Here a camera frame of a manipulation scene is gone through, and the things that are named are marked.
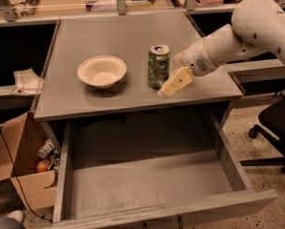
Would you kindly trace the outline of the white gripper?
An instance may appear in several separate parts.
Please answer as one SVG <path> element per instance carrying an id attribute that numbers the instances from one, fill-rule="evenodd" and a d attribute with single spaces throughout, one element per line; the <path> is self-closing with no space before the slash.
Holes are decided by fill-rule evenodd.
<path id="1" fill-rule="evenodd" d="M 170 97 L 187 87 L 193 82 L 193 75 L 204 76 L 217 69 L 206 53 L 203 39 L 195 41 L 187 50 L 178 53 L 174 60 L 181 66 L 190 68 L 176 68 L 157 92 L 160 98 Z"/>

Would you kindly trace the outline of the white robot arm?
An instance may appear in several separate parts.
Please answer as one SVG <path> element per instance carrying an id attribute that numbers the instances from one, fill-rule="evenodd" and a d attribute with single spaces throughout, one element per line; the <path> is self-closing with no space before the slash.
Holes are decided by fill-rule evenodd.
<path id="1" fill-rule="evenodd" d="M 196 40 L 174 60 L 180 64 L 157 95 L 170 97 L 218 67 L 271 52 L 285 65 L 285 12 L 274 0 L 242 0 L 231 22 Z"/>

